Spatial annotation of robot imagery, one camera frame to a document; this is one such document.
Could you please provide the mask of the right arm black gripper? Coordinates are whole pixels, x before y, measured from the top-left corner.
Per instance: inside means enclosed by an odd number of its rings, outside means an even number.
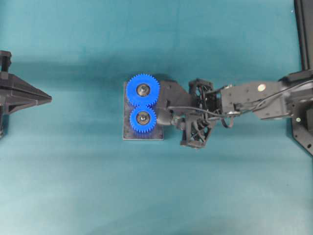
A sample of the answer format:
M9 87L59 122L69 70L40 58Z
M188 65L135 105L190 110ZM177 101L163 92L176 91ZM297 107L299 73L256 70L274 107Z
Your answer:
M180 144L195 149L205 147L216 122L222 118L218 90L201 79L189 82L189 93L174 80L160 80L156 123L184 128ZM168 106L189 106L184 116L165 110Z

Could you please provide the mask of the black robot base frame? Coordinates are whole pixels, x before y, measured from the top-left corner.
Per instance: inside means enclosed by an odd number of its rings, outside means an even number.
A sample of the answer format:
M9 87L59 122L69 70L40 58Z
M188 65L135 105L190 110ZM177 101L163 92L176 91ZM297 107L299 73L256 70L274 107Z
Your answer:
M294 1L301 71L291 74L291 81L304 82L313 78L313 2ZM308 83L291 92L292 135L310 155L313 154L313 84Z

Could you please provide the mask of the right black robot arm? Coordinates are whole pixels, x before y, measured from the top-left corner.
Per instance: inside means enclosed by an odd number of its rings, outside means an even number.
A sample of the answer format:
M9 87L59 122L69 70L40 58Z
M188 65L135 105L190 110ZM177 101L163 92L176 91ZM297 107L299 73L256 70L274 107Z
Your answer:
M205 147L218 121L232 128L234 118L253 112L261 120L289 118L293 138L313 152L313 79L284 77L276 82L254 81L214 89L195 79L185 90L174 80L161 82L157 123L182 131L183 146Z

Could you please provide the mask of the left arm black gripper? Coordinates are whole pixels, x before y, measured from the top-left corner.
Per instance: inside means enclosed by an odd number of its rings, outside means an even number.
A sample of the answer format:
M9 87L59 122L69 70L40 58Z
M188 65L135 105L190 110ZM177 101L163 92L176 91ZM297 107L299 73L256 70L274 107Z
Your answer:
M11 52L0 51L0 88L12 91L18 91L25 94L37 95L36 98L26 98L10 96L4 99L4 95L0 94L0 136L4 135L3 116L10 115L16 111L50 103L52 97L35 88L14 74L8 73L11 65Z

